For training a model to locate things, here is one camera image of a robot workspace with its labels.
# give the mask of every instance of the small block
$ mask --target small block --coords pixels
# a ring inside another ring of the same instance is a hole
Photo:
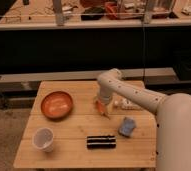
[[[118,132],[119,134],[125,137],[130,137],[135,127],[136,127],[135,121],[133,119],[125,117]]]

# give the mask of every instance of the white cup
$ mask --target white cup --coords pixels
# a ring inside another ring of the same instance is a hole
[[[44,152],[53,150],[53,131],[50,128],[39,128],[32,139],[33,146]]]

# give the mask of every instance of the cable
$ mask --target cable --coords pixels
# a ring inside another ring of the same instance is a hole
[[[145,81],[146,75],[146,31],[144,22],[142,21],[142,31],[143,31],[143,52],[142,52],[142,61],[143,61],[143,82]]]

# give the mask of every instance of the floor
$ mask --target floor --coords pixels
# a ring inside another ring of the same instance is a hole
[[[18,170],[12,165],[29,113],[30,108],[0,110],[0,171]]]

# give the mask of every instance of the striped object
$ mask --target striped object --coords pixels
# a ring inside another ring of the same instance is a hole
[[[88,136],[87,137],[87,148],[115,148],[116,138],[113,135],[107,136]]]

